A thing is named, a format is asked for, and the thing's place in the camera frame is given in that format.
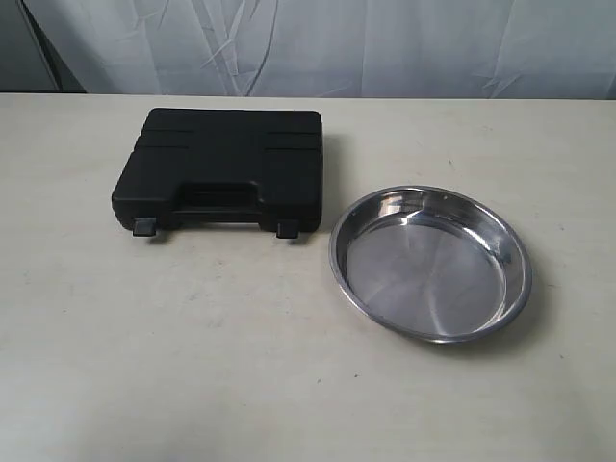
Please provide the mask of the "black plastic tool case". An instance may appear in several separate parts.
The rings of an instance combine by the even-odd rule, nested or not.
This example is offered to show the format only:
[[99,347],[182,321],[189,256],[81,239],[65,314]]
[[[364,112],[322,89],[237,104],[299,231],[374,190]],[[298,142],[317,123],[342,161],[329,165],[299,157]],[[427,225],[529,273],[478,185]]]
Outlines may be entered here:
[[155,108],[111,195],[136,237],[202,223],[279,239],[321,225],[323,130],[316,111]]

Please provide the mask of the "round stainless steel tray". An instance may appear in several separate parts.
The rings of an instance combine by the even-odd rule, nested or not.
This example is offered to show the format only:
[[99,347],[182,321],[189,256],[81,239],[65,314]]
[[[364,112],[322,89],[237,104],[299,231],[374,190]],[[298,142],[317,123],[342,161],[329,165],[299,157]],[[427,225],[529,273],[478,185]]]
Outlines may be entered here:
[[395,186],[350,205],[333,226],[329,263],[350,304],[400,335],[461,344],[513,322],[532,289],[523,241],[480,202]]

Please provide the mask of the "white backdrop curtain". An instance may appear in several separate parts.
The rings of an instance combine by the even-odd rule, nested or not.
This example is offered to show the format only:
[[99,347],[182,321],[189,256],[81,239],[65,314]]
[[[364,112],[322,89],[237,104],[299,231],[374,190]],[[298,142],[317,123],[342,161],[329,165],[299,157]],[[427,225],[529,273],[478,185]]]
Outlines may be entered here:
[[611,1],[30,1],[90,93],[615,95]]

